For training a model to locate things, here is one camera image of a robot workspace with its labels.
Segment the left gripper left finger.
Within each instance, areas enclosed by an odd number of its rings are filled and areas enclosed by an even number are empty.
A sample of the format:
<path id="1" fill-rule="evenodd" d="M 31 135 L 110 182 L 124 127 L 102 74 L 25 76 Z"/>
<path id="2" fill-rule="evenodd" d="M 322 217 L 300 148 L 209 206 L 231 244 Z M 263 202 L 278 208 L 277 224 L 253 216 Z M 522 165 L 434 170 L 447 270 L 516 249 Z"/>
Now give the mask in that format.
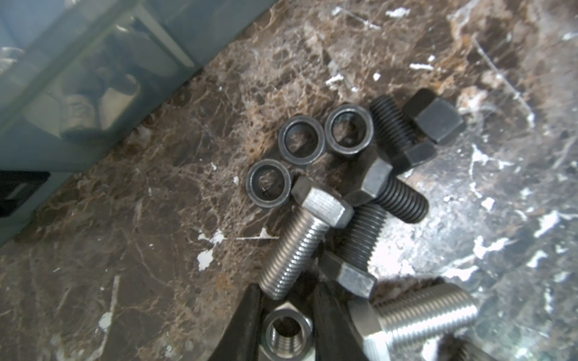
<path id="1" fill-rule="evenodd" d="M 249 284 L 209 360 L 257 360 L 261 314 L 261 289 Z"/>

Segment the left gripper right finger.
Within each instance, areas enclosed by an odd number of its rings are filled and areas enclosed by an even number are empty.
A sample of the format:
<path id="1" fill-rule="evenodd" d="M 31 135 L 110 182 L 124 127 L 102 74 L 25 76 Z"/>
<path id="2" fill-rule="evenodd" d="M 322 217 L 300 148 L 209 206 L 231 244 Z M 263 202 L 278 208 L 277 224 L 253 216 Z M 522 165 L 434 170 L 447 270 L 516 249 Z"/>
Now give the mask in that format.
<path id="1" fill-rule="evenodd" d="M 316 360 L 367 360 L 346 305 L 332 284 L 316 285 L 312 306 Z"/>

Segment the silver hex nut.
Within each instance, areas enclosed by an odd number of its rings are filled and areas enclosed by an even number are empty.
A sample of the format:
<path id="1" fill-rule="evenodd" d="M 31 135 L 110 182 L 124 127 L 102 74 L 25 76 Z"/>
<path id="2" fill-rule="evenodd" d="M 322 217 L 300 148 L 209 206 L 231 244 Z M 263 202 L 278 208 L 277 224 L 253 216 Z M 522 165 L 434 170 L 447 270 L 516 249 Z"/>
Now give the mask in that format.
<path id="1" fill-rule="evenodd" d="M 264 315 L 258 360 L 315 360 L 314 322 L 311 312 L 289 301 Z"/>

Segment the silver wing nuts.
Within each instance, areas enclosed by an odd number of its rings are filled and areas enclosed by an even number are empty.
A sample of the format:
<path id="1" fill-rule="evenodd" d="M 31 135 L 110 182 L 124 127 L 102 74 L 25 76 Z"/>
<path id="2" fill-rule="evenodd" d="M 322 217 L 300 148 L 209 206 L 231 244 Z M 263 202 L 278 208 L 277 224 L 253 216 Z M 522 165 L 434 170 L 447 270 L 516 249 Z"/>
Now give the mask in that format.
<path id="1" fill-rule="evenodd" d="M 23 116 L 66 141 L 104 141 L 123 129 L 140 93 L 141 84 L 131 74 L 100 69 L 68 75 L 27 105 Z"/>

